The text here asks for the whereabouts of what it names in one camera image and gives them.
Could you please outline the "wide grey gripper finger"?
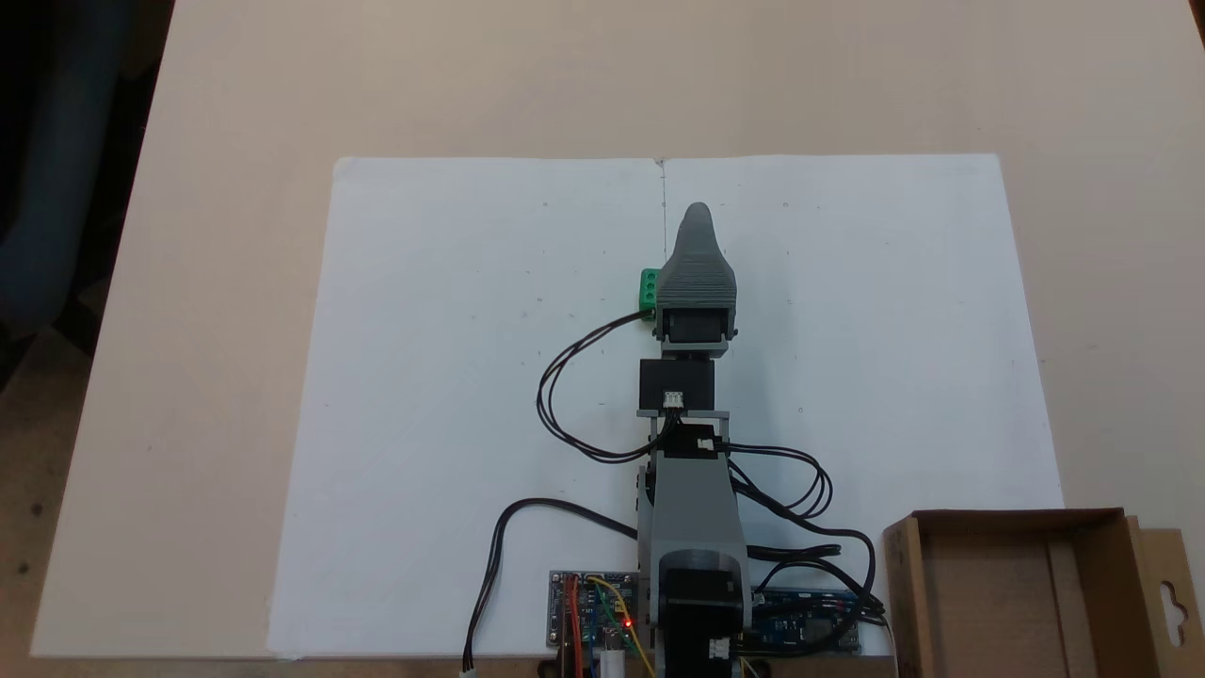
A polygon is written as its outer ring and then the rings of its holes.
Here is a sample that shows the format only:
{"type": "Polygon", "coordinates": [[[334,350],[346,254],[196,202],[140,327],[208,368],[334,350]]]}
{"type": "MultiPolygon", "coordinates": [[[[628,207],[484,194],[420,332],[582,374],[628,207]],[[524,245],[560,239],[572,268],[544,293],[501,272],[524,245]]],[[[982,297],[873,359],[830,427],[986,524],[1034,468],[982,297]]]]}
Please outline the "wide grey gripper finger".
{"type": "Polygon", "coordinates": [[[658,312],[735,309],[737,282],[719,248],[705,202],[693,202],[684,210],[674,250],[659,271],[656,296],[658,312]]]}

